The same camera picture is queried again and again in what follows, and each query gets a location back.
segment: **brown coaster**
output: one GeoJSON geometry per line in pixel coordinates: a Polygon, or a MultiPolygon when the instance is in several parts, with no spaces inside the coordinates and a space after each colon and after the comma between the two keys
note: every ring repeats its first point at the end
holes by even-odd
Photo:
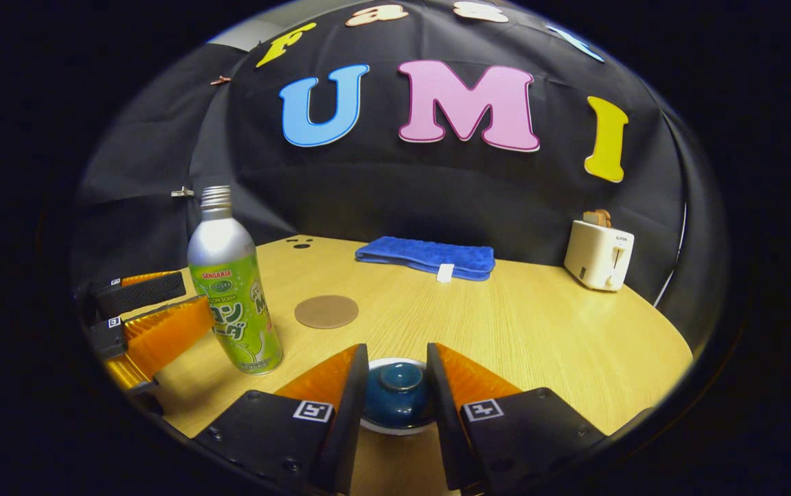
{"type": "Polygon", "coordinates": [[[346,296],[316,296],[299,302],[294,317],[305,326],[335,329],[346,326],[358,317],[358,305],[346,296]]]}

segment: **folded towel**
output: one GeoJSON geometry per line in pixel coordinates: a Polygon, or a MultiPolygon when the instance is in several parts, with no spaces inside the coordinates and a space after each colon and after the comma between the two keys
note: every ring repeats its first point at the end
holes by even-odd
{"type": "Polygon", "coordinates": [[[441,264],[453,264],[453,277],[486,280],[493,270],[490,246],[444,245],[441,242],[383,236],[356,250],[356,260],[399,264],[431,273],[441,264]]]}

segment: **wooden table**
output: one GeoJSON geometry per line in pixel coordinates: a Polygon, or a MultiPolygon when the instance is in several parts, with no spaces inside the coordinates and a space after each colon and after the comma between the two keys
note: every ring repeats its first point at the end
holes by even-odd
{"type": "MultiPolygon", "coordinates": [[[[656,405],[692,362],[678,331],[632,289],[585,289],[563,267],[497,260],[484,282],[436,282],[434,273],[358,262],[363,242],[292,236],[258,247],[261,280],[285,359],[263,376],[245,375],[211,333],[156,375],[165,419],[189,437],[248,389],[274,392],[358,342],[368,358],[425,361],[440,342],[522,390],[547,386],[605,434],[656,405]],[[360,308],[339,329],[298,323],[294,307],[344,295],[360,308]]],[[[185,274],[188,295],[193,285],[185,274]]],[[[392,437],[362,429],[355,496],[450,494],[437,431],[392,437]]]]}

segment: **pink letter m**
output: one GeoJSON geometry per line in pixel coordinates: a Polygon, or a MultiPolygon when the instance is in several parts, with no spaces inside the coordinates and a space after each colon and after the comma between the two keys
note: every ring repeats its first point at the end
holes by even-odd
{"type": "Polygon", "coordinates": [[[446,63],[414,60],[402,63],[399,72],[411,81],[411,117],[398,135],[405,141],[439,141],[445,128],[435,122],[435,104],[462,141],[472,137],[481,117],[491,109],[491,125],[481,133],[488,145],[519,152],[540,149],[533,134],[527,88],[533,76],[523,70],[492,65],[472,89],[460,81],[446,63]]]}

